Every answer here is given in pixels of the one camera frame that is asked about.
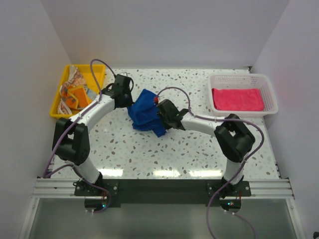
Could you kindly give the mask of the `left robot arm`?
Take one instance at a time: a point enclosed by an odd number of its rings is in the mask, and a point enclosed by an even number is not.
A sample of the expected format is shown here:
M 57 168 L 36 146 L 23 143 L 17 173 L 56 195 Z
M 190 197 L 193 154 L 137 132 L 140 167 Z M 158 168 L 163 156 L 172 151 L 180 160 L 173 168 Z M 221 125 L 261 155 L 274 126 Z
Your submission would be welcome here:
M 89 132 L 106 114 L 134 104 L 133 87 L 132 78 L 117 74 L 115 81 L 102 89 L 96 99 L 81 112 L 68 119 L 60 118 L 56 122 L 53 154 L 71 163 L 87 181 L 86 190 L 94 196 L 102 193 L 104 184 L 101 181 L 102 174 L 89 159 Z

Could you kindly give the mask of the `blue towel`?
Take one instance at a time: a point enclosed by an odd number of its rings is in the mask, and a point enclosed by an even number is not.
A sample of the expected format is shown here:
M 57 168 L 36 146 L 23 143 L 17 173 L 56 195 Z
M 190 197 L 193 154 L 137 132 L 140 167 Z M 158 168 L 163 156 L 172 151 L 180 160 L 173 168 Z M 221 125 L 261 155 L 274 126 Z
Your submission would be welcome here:
M 154 103 L 156 94 L 143 89 L 135 103 L 127 107 L 132 120 L 133 129 L 139 131 L 153 131 L 157 137 L 165 135 L 166 130 L 157 116 L 158 109 Z

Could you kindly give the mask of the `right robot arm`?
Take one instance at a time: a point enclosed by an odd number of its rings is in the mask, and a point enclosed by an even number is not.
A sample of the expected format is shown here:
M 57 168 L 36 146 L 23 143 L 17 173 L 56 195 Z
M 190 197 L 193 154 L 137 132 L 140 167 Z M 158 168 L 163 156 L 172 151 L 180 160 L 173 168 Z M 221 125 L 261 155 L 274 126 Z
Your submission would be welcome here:
M 230 114 L 225 119 L 213 119 L 204 116 L 193 116 L 188 109 L 178 110 L 170 100 L 158 101 L 154 98 L 158 109 L 158 117 L 165 129 L 180 129 L 201 132 L 213 136 L 227 158 L 226 169 L 223 174 L 222 190 L 226 195 L 234 195 L 240 189 L 243 179 L 241 166 L 244 157 L 251 151 L 255 137 L 240 121 L 239 117 Z

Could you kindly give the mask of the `pink microfiber towel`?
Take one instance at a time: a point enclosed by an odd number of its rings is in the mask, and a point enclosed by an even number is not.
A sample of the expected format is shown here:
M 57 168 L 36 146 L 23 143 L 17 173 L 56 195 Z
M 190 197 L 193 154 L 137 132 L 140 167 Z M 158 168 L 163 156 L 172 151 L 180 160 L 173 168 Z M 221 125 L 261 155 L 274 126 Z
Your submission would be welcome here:
M 258 89 L 216 89 L 213 88 L 214 107 L 220 111 L 263 111 L 265 108 Z

